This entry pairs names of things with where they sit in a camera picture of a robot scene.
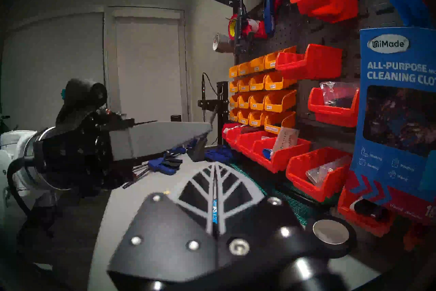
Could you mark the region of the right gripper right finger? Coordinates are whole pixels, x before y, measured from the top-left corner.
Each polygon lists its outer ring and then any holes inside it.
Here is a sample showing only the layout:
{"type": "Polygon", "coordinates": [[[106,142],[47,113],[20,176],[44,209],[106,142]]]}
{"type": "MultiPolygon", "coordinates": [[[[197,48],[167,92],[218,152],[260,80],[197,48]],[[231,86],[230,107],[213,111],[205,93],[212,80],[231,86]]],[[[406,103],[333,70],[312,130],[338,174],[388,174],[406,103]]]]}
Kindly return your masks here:
{"type": "Polygon", "coordinates": [[[297,253],[318,251],[289,203],[266,195],[250,178],[215,163],[216,268],[236,261],[266,263],[288,247],[297,253]]]}

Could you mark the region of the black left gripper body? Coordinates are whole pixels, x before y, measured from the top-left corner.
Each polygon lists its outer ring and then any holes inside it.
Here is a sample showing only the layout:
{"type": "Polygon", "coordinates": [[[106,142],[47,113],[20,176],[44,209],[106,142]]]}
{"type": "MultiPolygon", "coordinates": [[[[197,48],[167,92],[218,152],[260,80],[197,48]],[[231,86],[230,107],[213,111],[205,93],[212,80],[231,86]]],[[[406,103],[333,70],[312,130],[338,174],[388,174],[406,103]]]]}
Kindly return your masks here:
{"type": "Polygon", "coordinates": [[[134,180],[133,165],[116,164],[111,131],[135,120],[106,109],[83,109],[47,129],[34,142],[34,168],[59,190],[113,190],[134,180]]]}

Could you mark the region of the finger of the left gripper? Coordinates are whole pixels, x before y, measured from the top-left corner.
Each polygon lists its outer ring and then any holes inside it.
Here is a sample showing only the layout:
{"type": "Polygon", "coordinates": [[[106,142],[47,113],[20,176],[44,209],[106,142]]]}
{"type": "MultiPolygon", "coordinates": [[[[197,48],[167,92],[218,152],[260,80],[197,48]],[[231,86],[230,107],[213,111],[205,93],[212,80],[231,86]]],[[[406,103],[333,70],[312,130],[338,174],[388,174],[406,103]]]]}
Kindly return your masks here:
{"type": "Polygon", "coordinates": [[[183,162],[183,160],[178,157],[186,153],[187,150],[169,150],[138,158],[114,160],[114,166],[120,169],[132,169],[132,171],[136,171],[148,167],[148,164],[151,162],[152,170],[154,171],[158,171],[163,166],[169,167],[169,169],[164,169],[164,171],[175,171],[183,162]]]}
{"type": "Polygon", "coordinates": [[[212,131],[205,122],[150,122],[110,131],[114,161],[145,158],[187,143],[212,131]]]}

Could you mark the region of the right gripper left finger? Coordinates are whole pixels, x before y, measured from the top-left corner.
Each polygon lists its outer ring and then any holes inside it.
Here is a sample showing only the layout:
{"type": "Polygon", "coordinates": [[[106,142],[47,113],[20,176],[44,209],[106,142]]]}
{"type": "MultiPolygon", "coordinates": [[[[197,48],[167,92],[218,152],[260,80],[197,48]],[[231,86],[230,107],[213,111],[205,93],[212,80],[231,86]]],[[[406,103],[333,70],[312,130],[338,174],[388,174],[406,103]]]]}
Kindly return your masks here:
{"type": "Polygon", "coordinates": [[[184,283],[218,269],[217,168],[202,165],[169,195],[144,199],[108,265],[113,283],[184,283]]]}

